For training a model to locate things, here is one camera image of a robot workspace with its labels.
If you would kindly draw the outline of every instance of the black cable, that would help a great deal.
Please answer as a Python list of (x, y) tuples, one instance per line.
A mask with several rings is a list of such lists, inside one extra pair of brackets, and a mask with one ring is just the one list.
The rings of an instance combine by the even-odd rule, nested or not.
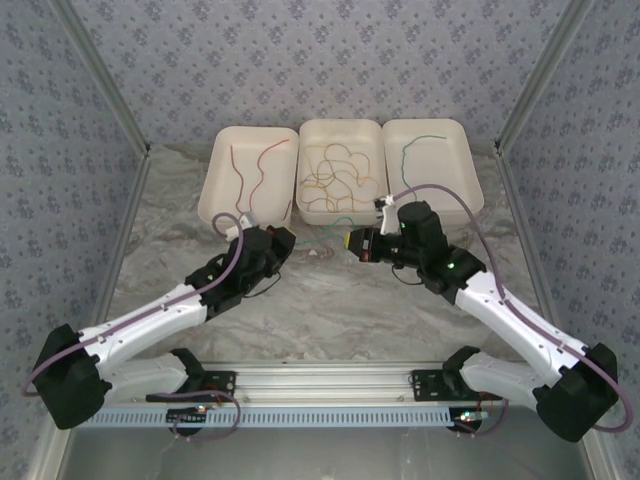
[(419, 281), (419, 282), (416, 282), (416, 283), (411, 283), (411, 282), (405, 282), (404, 280), (402, 280), (402, 279), (398, 276), (398, 274), (396, 273), (396, 266), (395, 266), (395, 265), (392, 265), (392, 266), (391, 266), (391, 273), (393, 274), (393, 276), (394, 276), (394, 277), (396, 277), (396, 279), (398, 279), (398, 281), (399, 281), (400, 283), (404, 283), (405, 285), (409, 285), (409, 286), (411, 286), (411, 287), (415, 287), (415, 286), (418, 286), (418, 285), (422, 285), (422, 281)]
[(263, 293), (267, 293), (269, 290), (271, 290), (275, 286), (276, 283), (278, 283), (280, 280), (282, 280), (282, 274), (280, 272), (278, 272), (276, 275), (278, 275), (278, 278), (271, 285), (269, 285), (268, 287), (260, 290), (258, 293), (254, 293), (253, 295), (245, 295), (244, 298), (255, 298), (255, 297), (259, 297)]

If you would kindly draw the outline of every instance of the patterned wallpaper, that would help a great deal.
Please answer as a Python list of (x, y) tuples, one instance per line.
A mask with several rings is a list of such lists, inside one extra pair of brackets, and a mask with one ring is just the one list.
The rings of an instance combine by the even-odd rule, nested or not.
[(450, 117), (493, 139), (566, 0), (73, 0), (147, 140)]
[[(640, 413), (640, 3), (596, 2), (509, 152), (560, 316)], [(640, 478), (640, 423), (617, 436)]]
[(0, 478), (44, 414), (19, 387), (47, 333), (91, 315), (138, 165), (45, 0), (0, 2)]

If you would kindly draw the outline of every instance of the green wire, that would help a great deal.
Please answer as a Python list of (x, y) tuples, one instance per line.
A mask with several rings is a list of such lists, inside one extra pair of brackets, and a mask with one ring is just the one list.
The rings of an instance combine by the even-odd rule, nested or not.
[[(352, 227), (356, 226), (356, 222), (354, 222), (351, 217), (340, 217), (338, 218), (335, 222), (333, 222), (331, 225), (327, 225), (326, 227), (322, 228), (322, 232), (326, 233), (329, 230), (335, 228), (338, 226), (338, 223), (340, 223), (342, 220), (349, 220), (349, 222), (351, 223)], [(332, 233), (330, 235), (325, 235), (324, 237), (319, 237), (319, 238), (313, 238), (311, 240), (302, 240), (301, 242), (296, 242), (297, 245), (303, 245), (305, 243), (316, 243), (316, 242), (322, 242), (324, 240), (329, 240), (331, 238), (340, 238), (342, 239), (342, 237), (340, 235), (338, 235), (337, 233)]]
[[(414, 138), (409, 143), (407, 143), (404, 147), (402, 147), (402, 165), (400, 167), (400, 170), (402, 172), (402, 183), (404, 183), (404, 185), (407, 188), (411, 188), (411, 185), (409, 185), (407, 183), (407, 179), (404, 177), (404, 158), (407, 155), (407, 148), (409, 148), (411, 145), (413, 145), (415, 142), (417, 142), (421, 138), (439, 138), (441, 140), (446, 140), (447, 139), (447, 137), (441, 137), (439, 135), (420, 135), (419, 137)], [(416, 194), (416, 192), (413, 192), (413, 196), (415, 197), (416, 202), (417, 202), (418, 201), (418, 195)]]

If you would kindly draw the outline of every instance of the wire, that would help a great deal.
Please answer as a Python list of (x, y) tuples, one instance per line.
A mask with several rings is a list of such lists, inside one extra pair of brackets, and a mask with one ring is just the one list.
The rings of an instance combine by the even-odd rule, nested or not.
[(236, 200), (236, 210), (240, 215), (242, 215), (242, 212), (240, 211), (240, 200), (242, 199), (242, 192), (244, 192), (244, 177), (236, 167), (236, 162), (233, 158), (233, 145), (229, 145), (229, 150), (231, 151), (231, 166), (240, 177), (240, 192), (238, 193), (238, 199)]
[[(329, 149), (331, 149), (332, 147), (341, 147), (344, 150), (346, 150), (347, 154), (348, 154), (348, 159), (351, 159), (352, 157), (355, 156), (362, 156), (366, 159), (367, 161), (367, 173), (366, 176), (361, 176), (360, 175), (360, 171), (358, 169), (358, 167), (356, 165), (354, 165), (354, 163), (352, 161), (349, 160), (342, 160), (342, 159), (338, 159), (338, 158), (330, 158), (328, 156), (328, 152)], [(311, 162), (311, 158), (308, 154), (308, 150), (310, 148), (323, 148), (323, 153), (322, 153), (322, 160), (318, 163), (318, 165), (315, 167)], [(329, 145), (307, 145), (304, 150), (303, 150), (303, 154), (307, 160), (307, 164), (309, 165), (309, 170), (311, 171), (310, 174), (308, 174), (304, 179), (302, 179), (302, 181), (300, 182), (300, 186), (302, 187), (302, 191), (300, 192), (300, 202), (306, 204), (306, 208), (307, 211), (310, 211), (310, 207), (311, 205), (313, 205), (314, 203), (318, 202), (318, 201), (324, 201), (325, 204), (325, 210), (330, 212), (330, 213), (337, 213), (337, 212), (355, 212), (356, 211), (356, 206), (355, 203), (361, 203), (361, 204), (371, 204), (375, 198), (378, 196), (378, 192), (380, 190), (380, 184), (378, 183), (378, 181), (375, 178), (372, 178), (370, 176), (371, 174), (371, 159), (364, 153), (362, 152), (351, 152), (351, 150), (349, 149), (349, 147), (347, 147), (346, 145), (342, 144), (342, 143), (331, 143)], [(355, 171), (355, 174), (353, 171), (349, 171), (349, 170), (345, 170), (345, 169), (339, 169), (336, 170), (334, 168), (334, 164), (345, 164), (348, 167), (352, 168), (353, 171)], [(323, 168), (323, 166), (326, 165), (329, 170), (330, 173), (322, 173), (321, 170)], [(353, 188), (351, 188), (349, 186), (349, 184), (343, 180), (342, 178), (340, 178), (338, 176), (338, 174), (340, 173), (344, 173), (349, 175), (351, 178), (353, 178), (355, 180), (355, 184), (358, 188), (362, 188), (367, 181), (371, 181), (375, 184), (376, 186), (376, 190), (375, 190), (375, 194), (373, 195), (372, 198), (370, 199), (366, 199), (366, 200), (361, 200), (358, 198), (355, 198), (354, 193), (353, 193)], [(338, 182), (339, 184), (341, 184), (342, 186), (344, 186), (344, 188), (349, 192), (347, 195), (343, 195), (338, 197), (337, 195), (331, 193), (329, 191), (329, 188), (335, 183)], [(306, 191), (308, 190), (313, 190), (313, 189), (317, 189), (320, 190), (322, 192), (322, 196), (318, 197), (318, 198), (314, 198), (313, 200), (310, 201), (305, 201), (303, 200), (303, 196), (305, 194)], [(350, 200), (350, 208), (349, 207), (345, 207), (345, 208), (340, 208), (340, 202), (344, 201), (344, 200)]]
[(278, 278), (271, 285), (269, 285), (266, 288), (263, 288), (258, 293), (254, 293), (252, 295), (245, 295), (244, 298), (256, 298), (256, 297), (259, 297), (260, 295), (262, 295), (263, 293), (267, 293), (269, 290), (271, 290), (273, 287), (276, 286), (276, 283), (278, 283), (280, 280), (282, 280), (282, 274), (280, 272), (276, 273), (276, 275), (278, 275)]
[(402, 197), (409, 195), (410, 193), (415, 192), (416, 190), (422, 190), (425, 188), (433, 188), (436, 190), (441, 190), (443, 192), (446, 192), (449, 195), (451, 195), (453, 198), (455, 198), (456, 201), (462, 206), (467, 216), (469, 217), (469, 220), (471, 222), (471, 228), (473, 228), (476, 234), (478, 234), (478, 238), (480, 238), (480, 242), (482, 243), (482, 246), (487, 252), (487, 256), (489, 257), (489, 263), (491, 263), (491, 268), (493, 269), (493, 275), (496, 280), (496, 289), (498, 290), (500, 298), (502, 299), (504, 304), (507, 306), (507, 308), (511, 311), (511, 313), (513, 313), (522, 323), (524, 323), (527, 327), (529, 327), (531, 330), (536, 332), (538, 335), (550, 341), (553, 345), (555, 345), (559, 349), (566, 351), (567, 353), (571, 354), (572, 356), (577, 358), (579, 361), (584, 363), (587, 367), (589, 367), (596, 374), (598, 374), (600, 378), (602, 378), (616, 392), (616, 394), (622, 401), (622, 404), (624, 405), (625, 414), (626, 414), (625, 420), (620, 425), (617, 425), (615, 427), (602, 427), (599, 425), (595, 425), (593, 428), (600, 432), (607, 432), (607, 433), (619, 433), (627, 430), (633, 423), (633, 418), (634, 418), (633, 407), (631, 406), (631, 401), (629, 400), (629, 397), (627, 396), (625, 391), (622, 389), (622, 387), (620, 387), (618, 382), (616, 382), (613, 378), (611, 378), (611, 376), (607, 372), (602, 370), (602, 368), (596, 365), (589, 358), (585, 357), (580, 352), (571, 348), (570, 346), (565, 345), (561, 340), (557, 339), (552, 334), (548, 333), (546, 330), (544, 330), (543, 328), (539, 327), (534, 322), (529, 320), (529, 318), (527, 318), (526, 315), (524, 315), (520, 310), (518, 310), (518, 308), (513, 303), (511, 303), (511, 300), (507, 298), (507, 294), (504, 288), (504, 283), (502, 281), (502, 276), (500, 275), (500, 270), (498, 268), (498, 262), (496, 261), (493, 250), (489, 246), (487, 239), (482, 233), (482, 229), (480, 228), (478, 221), (473, 215), (473, 212), (471, 212), (471, 209), (465, 203), (462, 197), (460, 197), (460, 195), (458, 195), (456, 192), (454, 192), (450, 188), (444, 187), (442, 185), (437, 185), (434, 183), (424, 183), (422, 185), (416, 185), (415, 187), (411, 187), (405, 190), (404, 192), (400, 192), (397, 195), (394, 195), (393, 200), (398, 201)]
[(47, 358), (44, 362), (42, 362), (40, 365), (38, 365), (36, 368), (33, 369), (33, 371), (31, 372), (31, 374), (29, 375), (29, 377), (27, 378), (27, 380), (25, 381), (25, 383), (22, 385), (20, 391), (22, 393), (23, 396), (25, 397), (37, 397), (39, 396), (38, 392), (30, 392), (29, 391), (29, 386), (33, 383), (33, 381), (45, 370), (47, 370), (49, 367), (51, 367), (51, 365), (53, 365), (56, 362), (59, 362), (60, 360), (62, 360), (63, 358), (71, 355), (74, 352), (77, 352), (79, 350), (82, 350), (90, 345), (93, 345), (94, 343), (98, 342), (99, 338), (106, 338), (109, 335), (113, 335), (116, 332), (119, 332), (120, 330), (127, 328), (129, 325), (132, 325), (136, 322), (139, 322), (140, 320), (143, 320), (145, 318), (147, 318), (150, 315), (153, 315), (155, 313), (158, 313), (162, 310), (165, 310), (167, 307), (171, 307), (172, 305), (175, 305), (177, 303), (180, 303), (184, 300), (187, 300), (191, 297), (194, 297), (196, 295), (200, 295), (202, 293), (207, 292), (208, 290), (211, 290), (212, 288), (217, 287), (218, 285), (220, 285), (233, 271), (233, 269), (236, 267), (236, 265), (238, 264), (238, 261), (240, 260), (240, 255), (242, 253), (242, 247), (244, 245), (244, 233), (242, 231), (242, 225), (240, 225), (240, 222), (236, 219), (236, 217), (234, 217), (233, 215), (231, 215), (230, 213), (219, 213), (216, 216), (213, 217), (213, 220), (211, 221), (211, 224), (213, 226), (213, 229), (216, 231), (216, 233), (219, 233), (220, 231), (218, 230), (218, 228), (216, 227), (216, 222), (222, 218), (229, 218), (235, 225), (236, 227), (238, 227), (238, 231), (239, 231), (239, 236), (238, 236), (238, 244), (236, 246), (236, 251), (231, 259), (231, 262), (229, 262), (229, 265), (227, 266), (227, 268), (224, 270), (224, 272), (222, 272), (220, 274), (220, 276), (218, 278), (216, 278), (215, 280), (213, 280), (211, 283), (209, 283), (208, 285), (205, 285), (202, 288), (199, 288), (197, 290), (194, 290), (192, 292), (188, 292), (185, 293), (183, 295), (180, 295), (176, 298), (172, 298), (170, 300), (167, 300), (166, 302), (157, 305), (155, 307), (151, 307), (148, 310), (145, 310), (141, 313), (138, 313), (137, 315), (132, 316), (131, 318), (123, 321), (122, 323), (119, 323), (117, 325), (114, 325), (113, 327), (105, 330), (104, 332), (102, 332), (100, 335), (96, 335), (95, 337), (89, 338), (87, 340), (84, 340), (82, 342), (76, 343), (75, 345), (72, 345), (71, 347), (65, 348), (64, 350), (61, 350), (60, 352), (56, 353), (55, 355), (52, 355), (51, 357)]
[(287, 209), (284, 211), (284, 215), (282, 216), (282, 221), (284, 222), (287, 219), (287, 215), (289, 215), (289, 209), (291, 208), (291, 200), (287, 204)]
[(411, 282), (406, 282), (406, 281), (402, 280), (402, 279), (398, 276), (398, 274), (396, 273), (396, 266), (395, 266), (395, 265), (391, 265), (391, 273), (393, 274), (393, 276), (394, 276), (394, 277), (396, 277), (396, 278), (398, 279), (398, 281), (399, 281), (400, 283), (404, 283), (405, 285), (409, 285), (409, 286), (411, 286), (411, 287), (415, 287), (415, 286), (417, 286), (417, 285), (422, 285), (422, 281), (420, 281), (420, 282), (415, 282), (415, 283), (411, 283)]
[(478, 399), (478, 405), (476, 406), (476, 412), (482, 410), (482, 397), (487, 397), (487, 400), (491, 402), (491, 409), (489, 410), (489, 415), (493, 415), (494, 407), (493, 407), (493, 398), (488, 398), (489, 394), (487, 392), (480, 392), (480, 398)]
[(458, 422), (456, 420), (454, 420), (453, 423), (455, 423), (459, 427), (462, 426), (462, 428), (466, 430), (470, 430), (471, 435), (474, 437), (485, 437), (491, 433), (495, 433), (496, 430), (498, 430), (504, 424), (504, 421), (507, 418), (508, 412), (509, 412), (509, 400), (505, 398), (502, 401), (502, 410), (500, 411), (500, 416), (498, 417), (498, 420), (496, 420), (496, 423), (494, 423), (491, 427), (489, 427), (487, 430), (483, 432), (476, 432), (472, 428), (469, 428), (468, 425), (465, 425), (464, 423)]
[(180, 420), (182, 420), (184, 417), (187, 416), (187, 415), (179, 415), (178, 418), (176, 418), (173, 421), (173, 426), (171, 427), (171, 431), (173, 432), (173, 435), (175, 436), (176, 440), (182, 439), (187, 442), (201, 442), (201, 443), (214, 442), (216, 440), (222, 440), (223, 438), (227, 438), (229, 435), (231, 435), (233, 432), (235, 432), (238, 429), (238, 425), (240, 424), (240, 419), (242, 418), (242, 408), (240, 407), (240, 403), (238, 402), (238, 400), (236, 400), (232, 395), (229, 395), (227, 392), (223, 392), (221, 390), (201, 390), (199, 392), (188, 392), (188, 393), (156, 393), (155, 394), (155, 396), (161, 397), (161, 398), (177, 398), (177, 399), (202, 397), (203, 395), (223, 397), (229, 400), (231, 403), (233, 403), (236, 407), (236, 418), (233, 421), (233, 424), (224, 432), (218, 433), (216, 435), (206, 435), (206, 436), (199, 435), (197, 437), (192, 437), (192, 436), (181, 435), (180, 433), (178, 433), (178, 424), (180, 423)]
[[(446, 140), (447, 137), (441, 137), (440, 135), (420, 135), (419, 137), (414, 138), (413, 140), (411, 140), (409, 143), (407, 143), (404, 147), (402, 147), (402, 162), (400, 164), (400, 171), (402, 173), (402, 183), (404, 183), (404, 185), (407, 188), (411, 188), (411, 186), (407, 183), (407, 180), (404, 176), (404, 159), (405, 156), (407, 155), (407, 148), (409, 148), (411, 145), (413, 145), (415, 142), (417, 142), (418, 140), (420, 140), (421, 138), (439, 138), (441, 140)], [(416, 199), (416, 202), (418, 201), (418, 195), (416, 194), (416, 192), (413, 192), (413, 196)]]
[[(351, 223), (352, 227), (356, 226), (356, 222), (354, 222), (351, 217), (343, 216), (343, 217), (337, 218), (332, 224), (327, 225), (326, 227), (323, 227), (321, 231), (323, 233), (326, 233), (328, 231), (333, 230), (334, 228), (339, 226), (338, 223), (340, 223), (342, 220), (349, 220), (349, 223)], [(344, 237), (342, 237), (341, 235), (338, 235), (337, 233), (332, 233), (330, 235), (325, 235), (323, 237), (318, 237), (318, 238), (312, 238), (310, 240), (301, 240), (299, 242), (296, 242), (296, 245), (303, 245), (305, 243), (319, 243), (324, 240), (330, 240), (332, 238), (339, 238), (340, 240), (344, 240)]]
[[(463, 430), (466, 430), (466, 431), (468, 431), (468, 432), (469, 432), (469, 433), (461, 433), (461, 435), (463, 435), (464, 437), (467, 437), (467, 438), (483, 437), (484, 435), (486, 435), (486, 434), (489, 432), (489, 430), (487, 430), (487, 431), (485, 431), (485, 432), (476, 433), (476, 432), (473, 430), (473, 428), (471, 428), (469, 425), (465, 425), (464, 423), (459, 422), (459, 421), (456, 421), (456, 420), (454, 420), (454, 421), (453, 421), (453, 423), (454, 423), (456, 426), (458, 426), (458, 427), (462, 428)], [(495, 431), (495, 427), (496, 427), (496, 425), (494, 425), (494, 427), (492, 427), (491, 431)], [(540, 472), (538, 472), (538, 471), (537, 471), (536, 469), (534, 469), (533, 467), (530, 467), (526, 462), (523, 462), (522, 460), (520, 460), (519, 458), (517, 458), (516, 456), (514, 456), (514, 455), (509, 451), (509, 449), (507, 449), (507, 448), (503, 447), (502, 445), (500, 445), (500, 443), (495, 442), (495, 441), (493, 441), (493, 440), (491, 440), (491, 439), (489, 439), (489, 438), (483, 438), (482, 440), (483, 440), (483, 441), (485, 441), (485, 442), (487, 442), (487, 443), (489, 443), (489, 444), (491, 444), (491, 445), (493, 445), (494, 447), (498, 448), (499, 450), (501, 450), (501, 451), (502, 451), (502, 453), (503, 453), (506, 457), (511, 458), (514, 462), (518, 463), (522, 468), (524, 468), (524, 469), (525, 469), (525, 470), (527, 470), (529, 473), (531, 473), (535, 478), (539, 478), (539, 479), (541, 479), (541, 480), (542, 480), (542, 479), (544, 479), (544, 478), (546, 478), (546, 476), (541, 475), (541, 474), (540, 474)]]
[(258, 170), (260, 170), (260, 181), (254, 187), (254, 189), (251, 190), (251, 195), (249, 195), (249, 209), (250, 210), (253, 210), (253, 195), (256, 193), (256, 190), (258, 190), (260, 185), (262, 185), (262, 183), (264, 182), (264, 170), (262, 170), (262, 167), (260, 166), (260, 161), (262, 160), (262, 157), (264, 157), (264, 154), (267, 153), (272, 148), (276, 148), (278, 145), (282, 145), (283, 143), (287, 143), (288, 141), (289, 141), (289, 139), (286, 138), (284, 140), (280, 140), (278, 143), (274, 143), (273, 145), (270, 145), (269, 147), (265, 148), (262, 151), (262, 153), (260, 154), (260, 156), (258, 157), (257, 165), (258, 165)]

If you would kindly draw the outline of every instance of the red wire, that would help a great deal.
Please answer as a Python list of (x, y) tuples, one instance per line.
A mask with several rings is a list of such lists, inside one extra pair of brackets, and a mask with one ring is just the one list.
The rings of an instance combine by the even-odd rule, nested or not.
[(260, 167), (260, 160), (262, 160), (262, 157), (264, 156), (265, 153), (267, 153), (269, 150), (271, 150), (272, 148), (276, 148), (278, 145), (281, 145), (283, 143), (288, 142), (289, 139), (287, 138), (286, 140), (281, 140), (278, 143), (274, 143), (273, 145), (271, 145), (270, 147), (265, 148), (262, 153), (260, 154), (260, 156), (258, 157), (258, 170), (260, 170), (260, 174), (262, 175), (262, 177), (260, 178), (260, 181), (258, 182), (258, 185), (255, 186), (255, 188), (251, 191), (251, 195), (249, 196), (249, 209), (253, 209), (253, 194), (256, 193), (256, 190), (258, 189), (258, 187), (260, 185), (262, 185), (262, 182), (264, 182), (264, 170), (262, 170), (262, 168)]
[(236, 168), (236, 162), (233, 159), (233, 145), (229, 145), (229, 150), (231, 151), (231, 166), (240, 177), (240, 193), (238, 194), (238, 200), (236, 200), (236, 210), (238, 210), (238, 213), (242, 213), (240, 211), (239, 205), (240, 205), (240, 200), (242, 199), (242, 192), (244, 191), (244, 177), (240, 173), (240, 170)]

